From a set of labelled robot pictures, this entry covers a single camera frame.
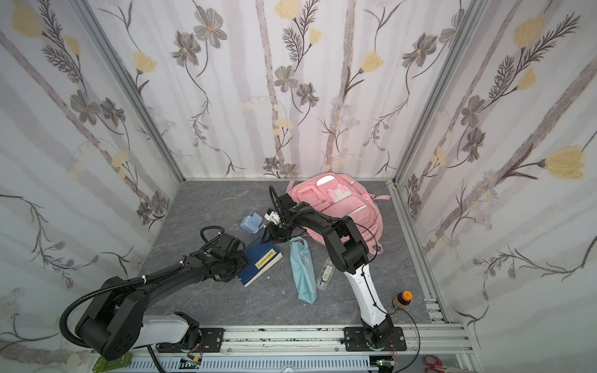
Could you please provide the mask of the blue book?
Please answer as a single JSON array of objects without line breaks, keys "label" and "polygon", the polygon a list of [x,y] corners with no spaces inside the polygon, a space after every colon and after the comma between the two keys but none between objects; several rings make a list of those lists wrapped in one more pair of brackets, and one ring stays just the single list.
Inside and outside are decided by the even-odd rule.
[{"label": "blue book", "polygon": [[245,288],[283,258],[282,252],[275,244],[262,243],[261,239],[255,240],[245,248],[243,254],[248,263],[237,277]]}]

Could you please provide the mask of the pink backpack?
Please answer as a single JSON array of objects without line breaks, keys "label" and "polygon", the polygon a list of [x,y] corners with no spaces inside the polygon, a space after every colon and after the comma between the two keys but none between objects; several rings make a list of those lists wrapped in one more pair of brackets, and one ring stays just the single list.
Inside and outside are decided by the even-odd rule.
[{"label": "pink backpack", "polygon": [[306,202],[315,210],[333,218],[349,216],[357,224],[371,255],[381,254],[382,215],[377,203],[389,195],[370,194],[348,175],[323,173],[296,184],[291,180],[286,193],[295,202]]}]

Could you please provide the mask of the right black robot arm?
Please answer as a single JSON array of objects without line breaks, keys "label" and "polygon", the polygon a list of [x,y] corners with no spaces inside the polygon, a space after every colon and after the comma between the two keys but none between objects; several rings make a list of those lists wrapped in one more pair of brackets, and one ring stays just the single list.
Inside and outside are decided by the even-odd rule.
[{"label": "right black robot arm", "polygon": [[359,304],[365,342],[371,349],[382,348],[395,329],[392,313],[382,306],[373,284],[368,245],[359,231],[361,225],[345,216],[331,217],[306,202],[296,202],[289,194],[278,195],[268,188],[273,207],[267,210],[267,225],[261,242],[283,243],[292,239],[297,228],[310,229],[323,238],[334,267],[344,273]]}]

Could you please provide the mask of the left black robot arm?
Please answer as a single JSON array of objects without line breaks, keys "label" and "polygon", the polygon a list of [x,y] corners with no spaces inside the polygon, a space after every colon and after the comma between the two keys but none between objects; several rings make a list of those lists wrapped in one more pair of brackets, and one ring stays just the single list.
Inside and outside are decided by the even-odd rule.
[{"label": "left black robot arm", "polygon": [[198,321],[183,312],[147,316],[146,311],[193,284],[235,279],[249,263],[245,248],[243,241],[218,227],[215,237],[167,268],[128,280],[110,278],[65,309],[59,320],[62,337],[108,361],[160,344],[169,351],[192,351],[205,340]]}]

